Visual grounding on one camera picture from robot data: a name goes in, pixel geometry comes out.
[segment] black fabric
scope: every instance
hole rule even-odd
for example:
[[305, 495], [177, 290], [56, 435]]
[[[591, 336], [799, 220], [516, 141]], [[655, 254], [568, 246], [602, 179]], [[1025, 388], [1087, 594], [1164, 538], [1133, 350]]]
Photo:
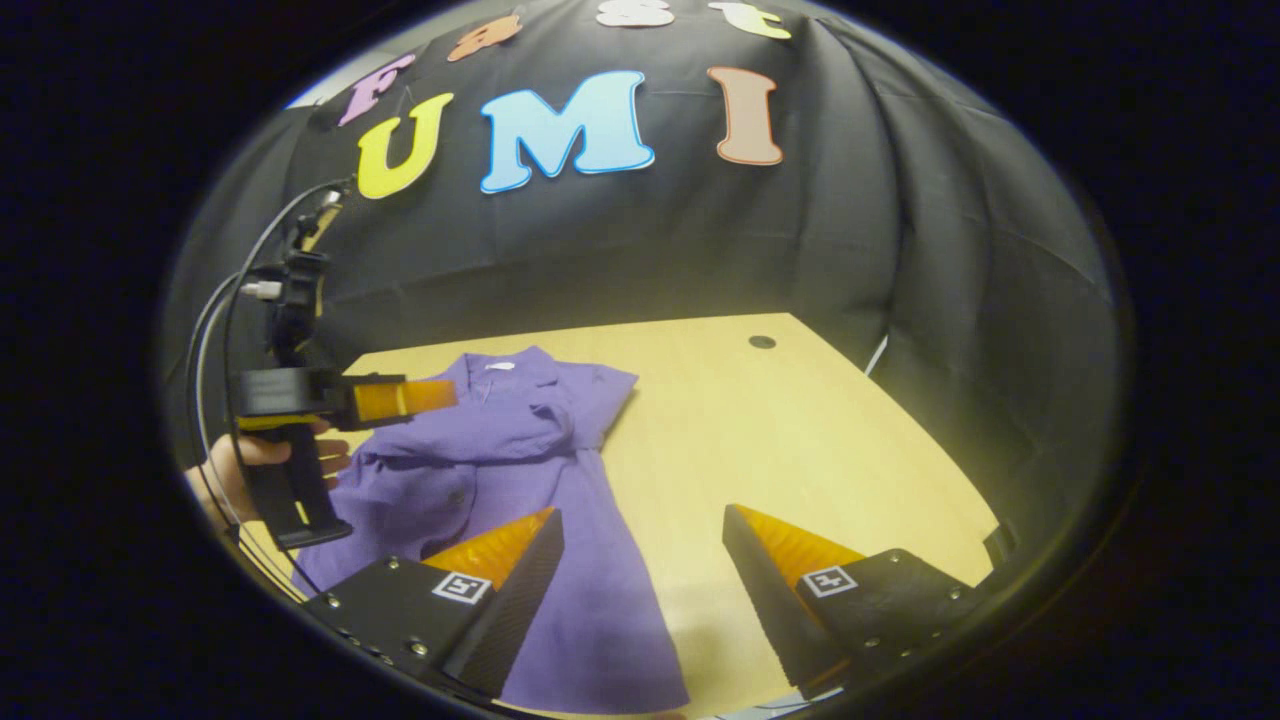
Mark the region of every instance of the black fabric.
[[[296, 192], [355, 172], [358, 138], [442, 92], [424, 177], [353, 197], [317, 250], [333, 259], [308, 351], [364, 352], [553, 328], [790, 311], [859, 366], [960, 464], [1018, 541], [1018, 568], [1105, 477], [1121, 357], [1114, 270], [1100, 227], [996, 108], [915, 53], [838, 18], [782, 18], [785, 42], [705, 3], [677, 20], [605, 28], [595, 0], [524, 5], [500, 46], [445, 61], [458, 28], [417, 49], [346, 127], [351, 94], [283, 113], [244, 149], [197, 218], [165, 315], [168, 368], [204, 296]], [[762, 73], [785, 160], [722, 160], [713, 65]], [[643, 170], [556, 178], [484, 195], [489, 100], [534, 90], [561, 110], [588, 77], [640, 70], [636, 115], [657, 154]], [[237, 316], [236, 361], [261, 363], [261, 319]], [[211, 368], [214, 374], [218, 365]], [[180, 419], [180, 378], [165, 386]], [[210, 393], [220, 392], [211, 383]]]

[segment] cable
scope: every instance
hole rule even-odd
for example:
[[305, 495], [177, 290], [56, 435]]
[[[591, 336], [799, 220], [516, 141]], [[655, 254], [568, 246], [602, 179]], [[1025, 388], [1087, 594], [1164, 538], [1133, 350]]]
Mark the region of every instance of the cable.
[[[200, 438], [201, 438], [201, 445], [205, 448], [205, 456], [210, 459], [212, 459], [212, 448], [210, 447], [209, 429], [205, 425], [205, 400], [202, 392], [205, 388], [205, 359], [209, 351], [209, 338], [210, 336], [212, 336], [212, 329], [214, 327], [218, 325], [218, 316], [221, 314], [223, 309], [227, 307], [227, 302], [228, 299], [224, 297], [218, 305], [214, 306], [214, 313], [209, 318], [209, 325], [205, 327], [205, 332], [200, 338], [200, 352], [196, 356], [196, 421], [200, 428]], [[236, 519], [236, 524], [243, 527], [244, 521], [241, 520], [239, 514], [236, 511], [236, 506], [232, 505], [230, 497], [227, 496], [227, 486], [223, 483], [221, 474], [218, 471], [218, 465], [210, 461], [209, 466], [214, 473], [214, 482], [218, 484], [218, 492], [219, 495], [223, 496], [223, 501], [227, 503], [227, 510], [232, 514], [232, 518]], [[270, 555], [268, 555], [268, 552], [262, 548], [262, 546], [257, 543], [257, 539], [255, 539], [253, 536], [247, 536], [247, 537], [250, 544], [257, 548], [257, 551], [261, 552], [265, 557], [268, 559], [270, 557]], [[248, 552], [255, 557], [255, 560], [257, 559], [257, 556], [253, 555], [251, 550], [248, 550]], [[274, 568], [276, 573], [280, 573], [285, 579], [288, 579], [288, 574], [285, 574], [284, 570], [282, 570], [280, 566], [276, 565], [274, 561], [271, 562], [271, 568]]]
[[[233, 509], [233, 506], [230, 503], [230, 500], [227, 497], [225, 486], [223, 486], [221, 478], [218, 477], [218, 468], [216, 468], [216, 465], [214, 465], [212, 461], [211, 461], [211, 451], [209, 448], [209, 442], [207, 442], [209, 436], [207, 436], [207, 432], [206, 432], [205, 424], [204, 424], [205, 414], [204, 414], [204, 409], [201, 407], [202, 406], [202, 391], [204, 391], [204, 373], [202, 373], [204, 368], [202, 368], [202, 365], [198, 364], [200, 359], [197, 359], [197, 340], [200, 341], [198, 345], [201, 347], [204, 347], [206, 345], [206, 341], [207, 341], [207, 338], [209, 338], [209, 336], [211, 333], [212, 324], [216, 322], [216, 311], [215, 311], [214, 320], [209, 320], [209, 324], [206, 325], [206, 319], [210, 315], [210, 310], [212, 310], [214, 307], [219, 307], [220, 309], [223, 306], [224, 301], [221, 301], [221, 297], [227, 292], [227, 288], [230, 286], [232, 281], [234, 281], [234, 279], [236, 279], [236, 275], [228, 275], [227, 279], [224, 279], [218, 286], [218, 288], [214, 290], [212, 295], [209, 296], [209, 300], [205, 302], [205, 306], [201, 309], [200, 315], [196, 318], [196, 325], [192, 328], [191, 338], [187, 342], [187, 355], [186, 355], [186, 368], [184, 368], [186, 382], [183, 383], [184, 387], [186, 387], [186, 400], [187, 400], [186, 406], [188, 407], [188, 418], [187, 418], [188, 425], [189, 425], [188, 427], [188, 439], [191, 439], [196, 446], [202, 447], [205, 450], [205, 459], [210, 460], [210, 468], [214, 470], [215, 479], [218, 480], [218, 489], [219, 489], [220, 495], [223, 496], [223, 500], [227, 502], [227, 507], [229, 507], [229, 509], [233, 510], [233, 514], [234, 514], [234, 509]], [[196, 374], [196, 378], [195, 378], [195, 380], [196, 380], [195, 384], [192, 383], [192, 364], [197, 364], [197, 374]], [[192, 402], [192, 393], [193, 392], [197, 395], [197, 398], [198, 398], [197, 402], [195, 402], [195, 404]], [[193, 405], [197, 409], [197, 415], [195, 418], [195, 421], [192, 421], [192, 418], [189, 415], [191, 414], [191, 409], [193, 407]], [[269, 579], [271, 579], [273, 584], [275, 584], [282, 591], [284, 591], [285, 594], [288, 594], [291, 600], [293, 600], [293, 601], [301, 601], [298, 597], [294, 597], [294, 594], [301, 594], [301, 593], [298, 593], [297, 588], [294, 588], [292, 585], [292, 583], [289, 582], [288, 573], [285, 573], [284, 570], [282, 570], [278, 564], [275, 564], [275, 562], [268, 564], [262, 557], [259, 557], [259, 555], [256, 552], [253, 552], [253, 548], [250, 547], [248, 543], [246, 543], [244, 539], [239, 537], [239, 528], [243, 527], [243, 523], [241, 523], [239, 518], [237, 516], [236, 518], [237, 524], [233, 525], [232, 521], [230, 521], [230, 519], [227, 516], [227, 511], [223, 510], [223, 506], [214, 497], [214, 488], [212, 488], [212, 486], [209, 482], [209, 475], [205, 473], [204, 462], [197, 464], [196, 469], [200, 473], [200, 479], [205, 484], [205, 491], [209, 493], [210, 501], [212, 501], [214, 507], [218, 510], [218, 514], [223, 519], [223, 524], [227, 525], [228, 528], [234, 528], [234, 539], [236, 539], [237, 547], [239, 547], [242, 550], [242, 552], [244, 552], [244, 555], [247, 555], [252, 560], [253, 565], [264, 575], [266, 575]], [[250, 536], [250, 541], [253, 543], [253, 547], [256, 547], [259, 552], [261, 552], [266, 557], [270, 557], [268, 555], [268, 552], [265, 550], [262, 550], [262, 547], [260, 544], [257, 544], [257, 541], [252, 536]]]
[[[262, 234], [259, 236], [257, 242], [253, 243], [252, 250], [250, 250], [248, 256], [244, 259], [244, 264], [241, 266], [241, 270], [236, 275], [236, 281], [232, 284], [232, 300], [227, 305], [227, 319], [223, 323], [223, 401], [224, 401], [223, 411], [227, 415], [225, 419], [228, 428], [230, 430], [232, 451], [236, 455], [236, 464], [239, 468], [239, 471], [244, 477], [248, 477], [248, 470], [247, 466], [244, 465], [244, 456], [241, 454], [239, 450], [239, 428], [236, 424], [234, 410], [232, 409], [232, 391], [230, 391], [230, 345], [232, 345], [230, 328], [232, 328], [232, 318], [236, 314], [236, 299], [239, 295], [241, 286], [244, 284], [244, 278], [248, 275], [250, 269], [253, 266], [253, 263], [257, 261], [259, 254], [261, 254], [262, 247], [266, 246], [268, 238], [271, 237], [271, 233], [276, 231], [276, 228], [280, 225], [284, 218], [287, 218], [289, 213], [292, 213], [293, 209], [297, 208], [303, 200], [315, 195], [316, 192], [320, 192], [321, 190], [338, 190], [339, 192], [346, 192], [346, 184], [347, 184], [347, 178], [329, 181], [310, 187], [300, 192], [293, 200], [291, 200], [288, 205], [285, 205], [279, 213], [276, 213], [275, 218], [273, 218], [271, 222], [266, 225], [266, 229], [262, 231]], [[288, 552], [285, 552], [284, 556], [288, 557], [289, 564], [292, 564], [293, 569], [297, 570], [298, 577], [302, 578], [308, 585], [311, 585], [311, 589], [315, 591], [316, 594], [320, 594], [320, 588], [306, 574], [302, 566], [298, 565], [297, 560], [294, 560], [293, 556], [289, 555]]]

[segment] blue letter m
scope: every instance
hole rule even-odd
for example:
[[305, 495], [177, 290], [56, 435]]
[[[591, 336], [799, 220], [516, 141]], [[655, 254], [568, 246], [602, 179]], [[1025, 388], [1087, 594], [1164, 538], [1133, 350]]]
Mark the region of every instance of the blue letter m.
[[480, 108], [493, 120], [489, 174], [480, 181], [488, 193], [515, 190], [532, 170], [520, 161], [520, 146], [547, 177], [564, 169], [568, 151], [581, 132], [582, 152], [573, 160], [580, 173], [636, 170], [653, 164], [653, 149], [640, 142], [635, 88], [644, 74], [617, 70], [591, 76], [573, 91], [559, 114], [531, 90], [494, 97]]

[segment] yellow letter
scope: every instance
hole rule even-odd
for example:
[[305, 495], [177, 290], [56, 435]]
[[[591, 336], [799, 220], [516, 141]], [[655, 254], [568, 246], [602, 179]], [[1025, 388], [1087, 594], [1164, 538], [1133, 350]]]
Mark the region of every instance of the yellow letter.
[[782, 18], [772, 13], [765, 13], [755, 5], [748, 5], [746, 3], [708, 3], [707, 6], [723, 10], [724, 19], [737, 29], [774, 40], [788, 40], [791, 37], [790, 32], [764, 23], [764, 20], [781, 23]]
[[387, 167], [387, 147], [392, 141], [392, 131], [399, 126], [399, 118], [390, 118], [369, 128], [358, 142], [360, 168], [356, 172], [356, 186], [361, 195], [370, 200], [394, 195], [426, 172], [431, 158], [435, 156], [440, 114], [451, 100], [453, 94], [444, 92], [408, 111], [408, 117], [415, 119], [413, 149], [399, 167]]

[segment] orange letter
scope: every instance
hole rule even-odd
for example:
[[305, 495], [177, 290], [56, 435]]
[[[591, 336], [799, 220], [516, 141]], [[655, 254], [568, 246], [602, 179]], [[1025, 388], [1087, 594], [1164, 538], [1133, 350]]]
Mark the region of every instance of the orange letter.
[[489, 47], [490, 45], [498, 45], [520, 32], [521, 27], [524, 26], [520, 24], [520, 15], [507, 15], [506, 18], [498, 18], [489, 24], [480, 26], [460, 37], [458, 46], [449, 53], [447, 59], [451, 63], [456, 63], [476, 50]]
[[769, 92], [778, 87], [772, 79], [739, 68], [714, 67], [707, 74], [724, 91], [724, 117], [728, 132], [716, 146], [721, 158], [742, 165], [777, 165], [782, 149], [773, 143], [769, 127]]

